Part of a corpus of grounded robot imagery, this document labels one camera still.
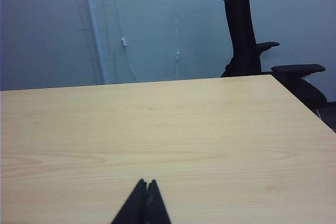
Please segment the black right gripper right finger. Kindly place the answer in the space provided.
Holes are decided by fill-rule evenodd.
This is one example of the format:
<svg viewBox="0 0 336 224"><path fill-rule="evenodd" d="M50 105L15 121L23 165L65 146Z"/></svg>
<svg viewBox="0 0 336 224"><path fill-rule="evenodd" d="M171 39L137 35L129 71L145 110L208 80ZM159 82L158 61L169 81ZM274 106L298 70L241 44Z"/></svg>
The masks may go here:
<svg viewBox="0 0 336 224"><path fill-rule="evenodd" d="M171 224L169 214L155 179L149 183L145 196L143 223Z"/></svg>

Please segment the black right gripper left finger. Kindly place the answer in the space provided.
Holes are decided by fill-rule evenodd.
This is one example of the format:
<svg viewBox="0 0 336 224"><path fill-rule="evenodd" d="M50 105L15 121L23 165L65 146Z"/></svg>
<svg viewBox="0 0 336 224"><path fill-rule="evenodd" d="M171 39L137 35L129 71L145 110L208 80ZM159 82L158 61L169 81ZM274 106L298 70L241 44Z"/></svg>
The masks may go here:
<svg viewBox="0 0 336 224"><path fill-rule="evenodd" d="M140 179L111 223L142 223L146 190L147 183Z"/></svg>

